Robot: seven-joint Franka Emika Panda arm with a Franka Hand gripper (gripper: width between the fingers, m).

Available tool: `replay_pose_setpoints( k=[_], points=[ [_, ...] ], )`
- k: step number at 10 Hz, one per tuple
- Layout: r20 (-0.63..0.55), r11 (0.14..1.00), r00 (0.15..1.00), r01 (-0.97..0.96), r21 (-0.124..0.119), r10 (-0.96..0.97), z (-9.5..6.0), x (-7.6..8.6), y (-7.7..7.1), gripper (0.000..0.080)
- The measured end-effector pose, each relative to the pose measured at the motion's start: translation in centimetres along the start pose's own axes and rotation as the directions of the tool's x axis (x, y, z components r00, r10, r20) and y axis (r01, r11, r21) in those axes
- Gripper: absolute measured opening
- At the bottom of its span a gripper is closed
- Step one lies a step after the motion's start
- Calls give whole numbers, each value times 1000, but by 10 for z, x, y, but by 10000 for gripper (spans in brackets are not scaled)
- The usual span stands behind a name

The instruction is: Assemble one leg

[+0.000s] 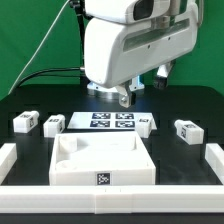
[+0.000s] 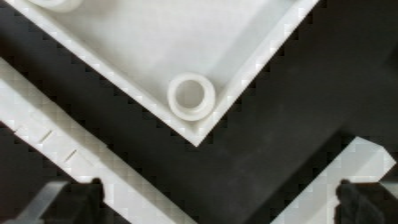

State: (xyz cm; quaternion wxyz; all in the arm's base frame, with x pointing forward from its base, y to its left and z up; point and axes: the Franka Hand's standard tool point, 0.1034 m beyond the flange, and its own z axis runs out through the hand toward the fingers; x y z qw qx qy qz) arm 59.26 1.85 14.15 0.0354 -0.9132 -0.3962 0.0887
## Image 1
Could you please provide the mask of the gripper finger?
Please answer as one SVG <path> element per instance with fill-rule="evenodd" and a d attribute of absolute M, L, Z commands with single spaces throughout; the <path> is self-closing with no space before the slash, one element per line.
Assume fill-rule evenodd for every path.
<path fill-rule="evenodd" d="M 127 83 L 116 86 L 116 90 L 119 93 L 119 104 L 122 107 L 128 108 L 135 104 L 136 94 L 130 90 L 130 86 Z"/>
<path fill-rule="evenodd" d="M 158 68 L 157 74 L 154 77 L 153 82 L 153 85 L 156 89 L 164 90 L 167 87 L 168 77 L 171 74 L 174 65 L 174 62 L 168 62 Z"/>

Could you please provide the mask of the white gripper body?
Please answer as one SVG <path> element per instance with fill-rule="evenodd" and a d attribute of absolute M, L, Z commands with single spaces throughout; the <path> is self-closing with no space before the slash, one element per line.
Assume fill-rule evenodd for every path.
<path fill-rule="evenodd" d="M 197 40 L 195 3 L 170 3 L 164 15 L 131 24 L 91 17 L 85 30 L 85 73 L 105 88 L 181 57 L 192 51 Z"/>

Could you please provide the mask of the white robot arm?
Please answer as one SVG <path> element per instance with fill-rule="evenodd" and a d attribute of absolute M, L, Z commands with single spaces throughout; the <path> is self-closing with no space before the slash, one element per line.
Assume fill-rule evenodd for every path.
<path fill-rule="evenodd" d="M 85 74 L 129 107 L 137 76 L 157 69 L 155 85 L 163 88 L 175 60 L 193 50 L 204 0 L 85 0 L 85 11 Z"/>

